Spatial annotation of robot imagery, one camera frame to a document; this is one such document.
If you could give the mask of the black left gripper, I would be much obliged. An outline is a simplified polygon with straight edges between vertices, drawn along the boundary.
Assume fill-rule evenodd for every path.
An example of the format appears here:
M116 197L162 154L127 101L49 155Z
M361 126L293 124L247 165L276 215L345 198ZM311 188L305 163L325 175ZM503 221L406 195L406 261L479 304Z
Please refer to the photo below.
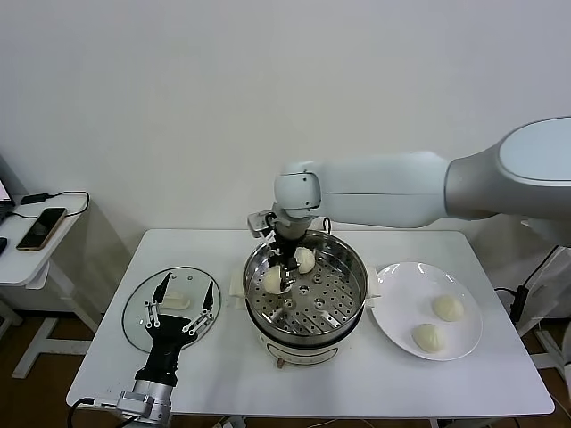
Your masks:
M186 345L194 343L198 339L197 334L214 319L213 280L210 280L202 309L196 317L189 320L161 314L160 305L164 300L170 278L171 273L168 272L155 288L153 297L144 302L145 328L153 343L145 366L135 374L136 381L176 386L180 351Z

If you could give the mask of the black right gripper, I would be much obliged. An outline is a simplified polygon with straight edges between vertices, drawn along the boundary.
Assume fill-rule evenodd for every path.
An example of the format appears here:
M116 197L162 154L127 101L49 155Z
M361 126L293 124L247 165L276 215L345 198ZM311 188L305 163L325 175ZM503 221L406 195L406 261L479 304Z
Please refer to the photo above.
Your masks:
M276 235L274 241L269 244L268 267L279 265L281 292L289 291L295 282L295 272L298 268L295 258L297 247L297 240L289 240L280 235Z

